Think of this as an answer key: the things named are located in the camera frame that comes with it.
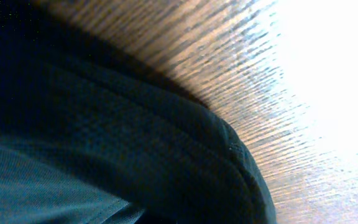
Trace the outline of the black t-shirt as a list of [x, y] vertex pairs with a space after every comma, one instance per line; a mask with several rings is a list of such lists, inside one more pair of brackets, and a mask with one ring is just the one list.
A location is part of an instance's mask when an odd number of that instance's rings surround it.
[[0, 223], [275, 223], [248, 148], [197, 103], [70, 52], [0, 1]]

